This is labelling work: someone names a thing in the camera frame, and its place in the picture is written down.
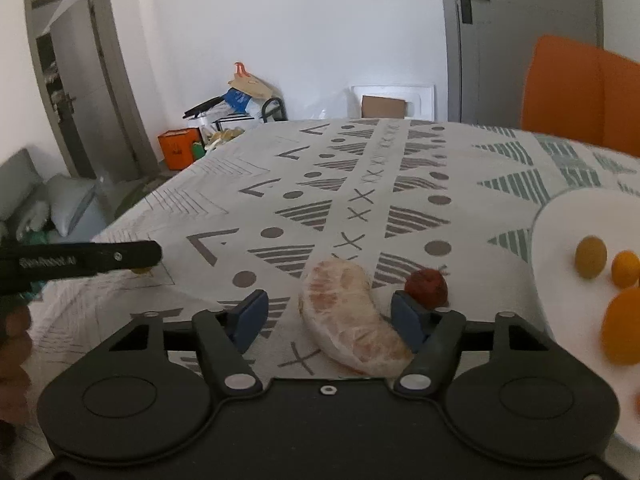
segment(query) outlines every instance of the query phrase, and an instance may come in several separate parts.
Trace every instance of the orange chair backrest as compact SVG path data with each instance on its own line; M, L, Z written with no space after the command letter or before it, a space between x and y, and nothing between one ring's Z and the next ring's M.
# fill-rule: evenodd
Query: orange chair backrest
M640 64L543 36L527 76L522 128L640 156Z

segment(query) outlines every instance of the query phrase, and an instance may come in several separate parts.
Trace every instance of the patterned tablecloth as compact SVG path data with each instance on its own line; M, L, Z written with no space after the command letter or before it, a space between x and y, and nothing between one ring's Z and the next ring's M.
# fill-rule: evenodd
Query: patterned tablecloth
M640 196L639 171L631 156L506 128L266 124L178 174L97 237L156 240L160 266L45 288L31 309L33 399L133 317L153 310L186 320L232 307L254 288L270 297L269 319L245 354L261 378L350 376L319 351L298 313L305 267L331 255L366 269L383 313L411 272L434 267L447 277L450 306L469 319L513 310L541 328L527 241L536 213L568 188ZM171 359L197 368L192 354ZM14 474L49 457L33 417L20 432Z

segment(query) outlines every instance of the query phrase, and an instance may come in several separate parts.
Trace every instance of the human hand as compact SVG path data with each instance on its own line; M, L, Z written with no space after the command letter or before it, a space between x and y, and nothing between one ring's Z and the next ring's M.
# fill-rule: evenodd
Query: human hand
M25 305L6 316L7 339L0 346L0 420L23 424L28 419L26 393L31 381L20 366L31 354L31 338L27 330L31 315Z

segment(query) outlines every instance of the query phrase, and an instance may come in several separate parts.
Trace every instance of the gray cushion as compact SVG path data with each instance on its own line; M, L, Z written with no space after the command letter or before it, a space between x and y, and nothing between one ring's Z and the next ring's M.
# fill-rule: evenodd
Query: gray cushion
M61 174L47 181L51 221L62 236L67 236L78 223L95 194L95 180L69 178Z
M49 220L47 187L40 184L15 210L6 225L19 242L27 232L41 231Z
M0 164L0 220L7 220L41 182L25 149Z

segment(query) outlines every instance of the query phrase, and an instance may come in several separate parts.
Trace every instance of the red fruit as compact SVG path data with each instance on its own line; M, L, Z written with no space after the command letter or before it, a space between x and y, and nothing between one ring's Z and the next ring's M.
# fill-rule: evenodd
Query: red fruit
M449 293L443 275L435 269L414 272L407 278L404 291L427 310L444 306Z

